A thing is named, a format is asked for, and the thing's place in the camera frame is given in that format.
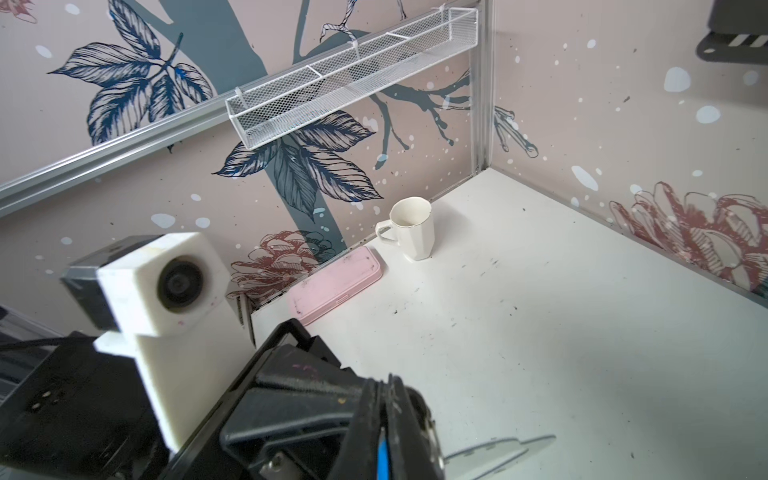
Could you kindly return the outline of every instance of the mug handle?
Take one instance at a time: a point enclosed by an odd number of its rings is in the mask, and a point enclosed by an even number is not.
[[[389,243],[390,245],[399,246],[400,243],[398,243],[397,240],[392,240],[391,238],[387,238],[382,235],[382,232],[386,232],[391,228],[392,228],[391,220],[384,220],[383,222],[378,222],[376,224],[376,236],[384,243]]]

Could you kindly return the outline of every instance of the pink pencil case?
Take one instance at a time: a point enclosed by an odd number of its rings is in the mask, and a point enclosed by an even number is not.
[[[382,266],[368,247],[359,247],[288,290],[288,304],[309,325],[382,277]]]

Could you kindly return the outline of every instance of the metal mesh shelf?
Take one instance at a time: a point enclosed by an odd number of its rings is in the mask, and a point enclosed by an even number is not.
[[[227,99],[253,150],[478,43],[476,8],[440,8]]]

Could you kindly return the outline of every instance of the mug rim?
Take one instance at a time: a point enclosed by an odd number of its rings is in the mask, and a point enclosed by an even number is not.
[[[429,212],[427,213],[427,217],[426,217],[424,220],[422,220],[422,221],[420,221],[420,222],[418,222],[418,223],[414,223],[413,225],[407,225],[407,226],[406,226],[406,225],[400,225],[399,223],[395,222],[395,221],[392,219],[392,212],[394,212],[394,211],[395,211],[395,209],[397,208],[397,206],[398,206],[398,205],[400,205],[402,202],[405,202],[405,201],[408,201],[408,200],[424,200],[424,201],[427,203],[427,206],[429,207]],[[393,224],[393,225],[396,225],[396,226],[397,226],[397,227],[399,227],[399,228],[413,228],[413,227],[418,227],[418,226],[419,226],[419,225],[421,225],[422,223],[424,223],[424,222],[426,222],[427,220],[429,220],[429,217],[430,217],[431,215],[432,215],[432,203],[431,203],[429,200],[425,199],[424,197],[407,197],[407,198],[402,198],[401,200],[397,200],[397,201],[395,202],[395,204],[394,204],[394,205],[392,205],[392,208],[391,208],[391,209],[389,209],[389,221],[390,221],[390,222],[392,222],[392,224]]]

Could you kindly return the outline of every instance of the white tabletop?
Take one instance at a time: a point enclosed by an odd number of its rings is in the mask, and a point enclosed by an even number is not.
[[[432,258],[370,242],[383,278],[309,331],[418,389],[444,453],[556,435],[493,478],[768,478],[768,310],[494,170],[434,212]]]

